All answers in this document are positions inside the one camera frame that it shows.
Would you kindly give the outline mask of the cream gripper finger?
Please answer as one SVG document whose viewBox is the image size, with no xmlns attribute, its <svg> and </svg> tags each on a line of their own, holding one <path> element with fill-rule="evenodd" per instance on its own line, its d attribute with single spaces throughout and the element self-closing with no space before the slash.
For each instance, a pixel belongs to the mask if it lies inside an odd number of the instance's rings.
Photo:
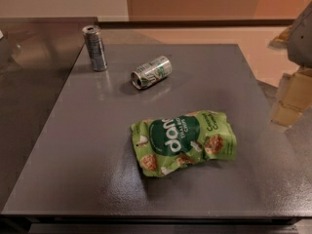
<svg viewBox="0 0 312 234">
<path fill-rule="evenodd" d="M 312 69 L 301 66 L 295 73 L 284 73 L 279 82 L 271 121 L 283 127 L 293 125 L 312 105 Z"/>
<path fill-rule="evenodd" d="M 288 41 L 291 34 L 291 27 L 284 29 L 278 36 L 274 37 L 268 44 L 270 48 L 281 50 L 288 47 Z"/>
</svg>

